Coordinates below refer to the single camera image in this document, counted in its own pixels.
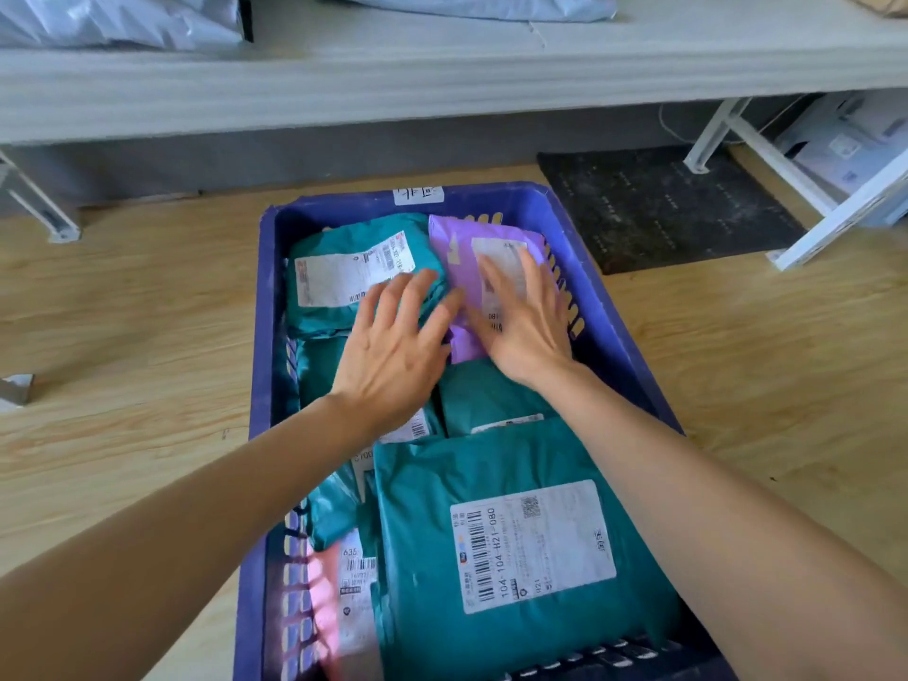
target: cable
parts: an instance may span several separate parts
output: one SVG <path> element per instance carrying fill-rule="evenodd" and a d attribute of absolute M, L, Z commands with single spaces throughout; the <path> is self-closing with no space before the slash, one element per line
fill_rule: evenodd
<path fill-rule="evenodd" d="M 783 114 L 785 114 L 789 110 L 791 110 L 798 102 L 800 102 L 803 98 L 806 98 L 808 95 L 809 95 L 809 93 L 805 93 L 803 95 L 797 96 L 794 100 L 789 102 L 780 112 L 778 112 L 775 117 L 773 117 L 771 120 L 769 120 L 769 122 L 767 122 L 762 127 L 760 127 L 760 130 L 757 133 L 763 133 L 766 129 L 768 129 L 773 124 L 775 124 L 779 120 L 779 118 L 782 117 Z M 677 131 L 674 131 L 673 129 L 671 129 L 671 127 L 668 126 L 668 124 L 665 123 L 665 118 L 663 115 L 664 107 L 665 107 L 664 102 L 659 104 L 659 112 L 658 112 L 659 126 L 662 127 L 663 131 L 666 131 L 667 133 L 671 134 L 672 136 L 674 136 L 675 138 L 680 140 L 682 143 L 686 143 L 687 145 L 692 145 L 692 144 L 696 143 L 695 140 L 688 140 L 686 138 L 683 138 L 682 136 L 680 136 L 677 133 Z M 722 143 L 724 145 L 740 145 L 741 143 L 743 143 L 743 140 L 723 140 Z"/>

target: hand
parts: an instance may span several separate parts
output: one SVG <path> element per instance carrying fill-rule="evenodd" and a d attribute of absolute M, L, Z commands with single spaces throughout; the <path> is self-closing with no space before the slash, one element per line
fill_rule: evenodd
<path fill-rule="evenodd" d="M 445 368 L 450 346 L 441 340 L 460 312 L 463 291 L 443 298 L 420 330 L 419 310 L 436 279 L 432 270 L 399 274 L 359 302 L 329 397 L 344 401 L 372 439 L 410 420 Z"/>
<path fill-rule="evenodd" d="M 520 264 L 527 281 L 527 297 L 516 295 L 514 283 L 486 256 L 478 256 L 480 272 L 502 306 L 502 330 L 486 316 L 467 307 L 471 328 L 498 369 L 522 385 L 539 390 L 540 377 L 552 367 L 571 363 L 568 338 L 568 303 L 555 285 L 549 267 L 537 265 L 525 248 Z"/>

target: doormat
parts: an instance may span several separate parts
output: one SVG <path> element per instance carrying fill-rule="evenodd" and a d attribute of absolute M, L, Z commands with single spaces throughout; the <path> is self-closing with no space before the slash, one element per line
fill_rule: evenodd
<path fill-rule="evenodd" d="M 539 167 L 607 275 L 791 246 L 804 228 L 719 150 L 708 174 L 689 148 L 539 153 Z"/>

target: white metal leg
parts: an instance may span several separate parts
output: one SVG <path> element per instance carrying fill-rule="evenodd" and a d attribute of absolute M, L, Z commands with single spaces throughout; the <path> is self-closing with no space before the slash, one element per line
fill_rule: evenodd
<path fill-rule="evenodd" d="M 28 403 L 28 390 L 34 375 L 12 375 L 0 378 L 0 412 L 20 409 Z"/>
<path fill-rule="evenodd" d="M 55 200 L 28 174 L 17 167 L 8 149 L 0 150 L 0 192 L 6 191 L 14 201 L 25 208 L 50 231 L 51 243 L 69 243 L 82 236 L 82 229 L 75 221 L 75 208 Z"/>
<path fill-rule="evenodd" d="M 884 203 L 892 201 L 892 196 L 908 193 L 908 150 L 905 150 L 844 202 L 837 202 L 741 117 L 747 102 L 747 98 L 724 101 L 684 161 L 691 171 L 706 173 L 707 160 L 725 136 L 733 131 L 823 215 L 820 223 L 807 231 L 790 249 L 766 254 L 779 270 L 788 270 L 809 261 L 849 228 L 872 216 L 873 211 Z M 889 214 L 893 210 L 881 212 Z"/>
<path fill-rule="evenodd" d="M 700 138 L 687 153 L 687 158 L 684 160 L 687 169 L 695 174 L 706 174 L 709 171 L 707 160 L 713 157 L 716 148 L 722 145 L 722 141 L 728 135 L 728 130 L 731 128 L 728 125 L 729 117 L 740 117 L 749 103 L 750 98 L 729 98 L 719 105 L 716 114 L 709 120 L 709 124 L 700 134 Z"/>
<path fill-rule="evenodd" d="M 908 149 L 798 239 L 794 246 L 787 251 L 772 251 L 767 256 L 779 270 L 801 265 L 854 227 L 890 196 L 905 191 L 908 191 Z"/>

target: gray wall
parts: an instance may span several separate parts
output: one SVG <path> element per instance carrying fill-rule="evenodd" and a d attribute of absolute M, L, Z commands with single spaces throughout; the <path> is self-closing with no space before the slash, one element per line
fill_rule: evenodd
<path fill-rule="evenodd" d="M 787 97 L 755 101 L 747 117 L 759 124 L 789 101 Z M 667 104 L 664 119 L 674 131 L 693 139 L 716 104 Z M 17 158 L 25 160 L 55 194 L 80 205 L 97 204 L 171 193 L 526 163 L 534 161 L 540 150 L 651 148 L 679 142 L 659 126 L 657 109 L 657 105 L 638 105 L 64 143 L 18 148 Z M 0 214 L 15 209 L 6 197 L 0 200 Z"/>

